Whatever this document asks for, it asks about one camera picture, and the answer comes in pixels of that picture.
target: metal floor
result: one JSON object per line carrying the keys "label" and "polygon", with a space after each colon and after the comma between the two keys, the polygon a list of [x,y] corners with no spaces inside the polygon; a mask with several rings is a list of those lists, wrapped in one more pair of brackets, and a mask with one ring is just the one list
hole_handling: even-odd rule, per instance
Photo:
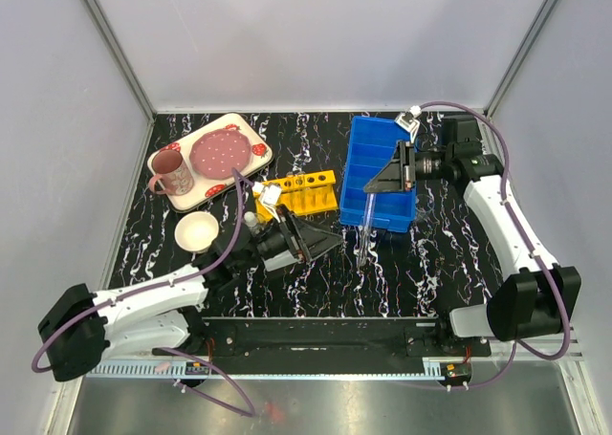
{"label": "metal floor", "polygon": [[[474,365],[474,381],[494,373]],[[240,381],[259,414],[242,418],[172,387],[170,381],[84,381],[71,435],[578,434],[557,366],[516,362],[503,381],[467,393],[433,392],[391,381]],[[199,387],[233,404],[233,389]]]}

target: white joint cover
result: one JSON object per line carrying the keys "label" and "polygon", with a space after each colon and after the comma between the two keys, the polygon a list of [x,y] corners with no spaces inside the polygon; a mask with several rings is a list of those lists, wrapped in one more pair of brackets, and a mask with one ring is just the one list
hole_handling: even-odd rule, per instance
{"label": "white joint cover", "polygon": [[255,192],[255,193],[261,193],[261,192],[264,190],[264,184],[261,184],[261,183],[259,183],[259,182],[255,182],[255,183],[252,185],[252,190],[253,190],[253,192]]}
{"label": "white joint cover", "polygon": [[280,186],[266,185],[263,193],[259,196],[259,202],[264,206],[276,206],[276,203],[278,203],[280,199],[280,193],[282,193]]}
{"label": "white joint cover", "polygon": [[412,114],[413,118],[418,118],[421,116],[421,107],[418,105],[412,105],[410,107],[410,113]]}
{"label": "white joint cover", "polygon": [[[540,268],[530,256],[527,246],[514,226],[506,207],[502,204],[500,181],[501,178],[498,175],[492,175],[482,178],[479,182],[470,182],[466,188],[464,199],[487,233],[499,260],[503,279],[506,280],[510,275],[518,273],[521,268],[527,268],[534,272],[540,271]],[[546,267],[551,269],[557,260],[537,239],[532,227],[514,199],[510,184],[508,184],[507,191],[508,202],[512,205],[518,220],[527,231],[527,235],[534,243],[535,249],[539,252],[539,256]]]}
{"label": "white joint cover", "polygon": [[102,360],[150,353],[159,347],[178,347],[188,337],[187,322],[177,311],[156,315],[106,337],[111,345],[104,349]]}
{"label": "white joint cover", "polygon": [[[156,277],[148,282],[142,282],[131,287],[115,290],[103,290],[96,292],[94,304],[98,305],[109,298],[116,298],[120,294],[139,289],[143,286],[152,285],[177,279],[189,275],[198,270],[191,265],[186,265],[179,270],[161,277]],[[201,304],[207,297],[208,289],[204,287],[204,277],[196,276],[191,280],[175,284],[174,287],[161,287],[143,294],[137,294],[123,301],[118,301],[115,306],[107,306],[100,309],[99,315],[108,319],[104,328],[106,338],[113,337],[117,332],[147,320],[154,315],[159,315],[182,308],[184,306],[195,306]]]}
{"label": "white joint cover", "polygon": [[457,337],[493,337],[487,305],[479,304],[450,311],[450,326]]}

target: black marble table surface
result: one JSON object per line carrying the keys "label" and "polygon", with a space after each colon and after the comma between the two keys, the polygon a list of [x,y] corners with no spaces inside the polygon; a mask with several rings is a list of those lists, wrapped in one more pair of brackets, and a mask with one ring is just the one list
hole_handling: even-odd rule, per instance
{"label": "black marble table surface", "polygon": [[[221,115],[158,116],[147,157]],[[244,114],[272,148],[274,162],[257,180],[333,169],[339,201],[352,113]],[[369,116],[393,119],[395,114]],[[420,138],[435,141],[444,116],[423,116]],[[147,190],[146,165],[138,180],[110,287],[118,288],[164,275],[194,255],[174,241],[183,216],[166,198]],[[232,230],[235,189],[199,207]],[[339,223],[339,211],[308,217],[343,236],[343,244],[310,265],[288,267],[270,279],[253,261],[233,292],[206,302],[206,316],[415,316],[483,302],[501,283],[492,246],[465,203],[446,183],[419,182],[417,217],[408,233],[375,231],[368,263],[358,270],[355,227]]]}

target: tray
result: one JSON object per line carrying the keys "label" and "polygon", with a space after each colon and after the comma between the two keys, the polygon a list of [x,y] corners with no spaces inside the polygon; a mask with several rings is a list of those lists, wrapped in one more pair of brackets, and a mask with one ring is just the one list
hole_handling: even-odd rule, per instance
{"label": "tray", "polygon": [[151,173],[155,173],[151,168],[151,163],[153,158],[155,158],[155,155],[157,155],[161,150],[175,149],[180,151],[183,155],[187,167],[193,175],[194,186],[191,191],[183,196],[167,196],[168,201],[170,201],[170,204],[172,204],[172,208],[174,208],[177,212],[189,212],[234,186],[233,177],[229,177],[224,180],[211,180],[203,177],[195,172],[193,166],[191,165],[191,160],[189,159],[191,148],[195,142],[197,142],[202,136],[220,129],[240,131],[242,136],[249,139],[249,143],[251,144],[251,158],[249,163],[241,170],[243,175],[249,176],[272,162],[273,152],[270,146],[264,142],[259,134],[257,134],[240,115],[235,113],[224,115],[220,119],[201,127],[187,136],[184,136],[182,139],[174,141],[170,145],[167,145],[151,154],[146,162],[146,165]]}
{"label": "tray", "polygon": [[[362,225],[367,195],[363,187],[393,156],[397,141],[409,141],[410,136],[393,120],[354,117],[342,193],[340,222],[343,225]],[[415,215],[415,190],[407,193],[376,195],[374,228],[407,232]]]}

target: test tube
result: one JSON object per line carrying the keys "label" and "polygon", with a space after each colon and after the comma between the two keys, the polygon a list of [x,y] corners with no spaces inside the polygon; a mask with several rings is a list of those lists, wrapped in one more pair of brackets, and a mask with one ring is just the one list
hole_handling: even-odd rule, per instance
{"label": "test tube", "polygon": [[304,213],[306,211],[306,178],[304,177],[304,172],[300,172],[295,179],[296,187],[299,188],[298,196],[299,202],[301,206],[301,212]]}
{"label": "test tube", "polygon": [[[287,180],[285,181],[285,185],[283,185],[283,191],[289,191],[290,188],[293,188],[294,182],[295,182],[295,174],[293,172],[289,172],[287,174]],[[287,207],[289,208],[289,210],[293,210],[294,209],[294,193],[287,192],[284,194],[287,197]]]}
{"label": "test tube", "polygon": [[363,211],[363,225],[361,227],[360,249],[357,255],[357,267],[365,265],[367,251],[370,245],[370,233],[374,222],[374,205],[376,204],[376,194],[368,194],[365,200],[365,210]]}

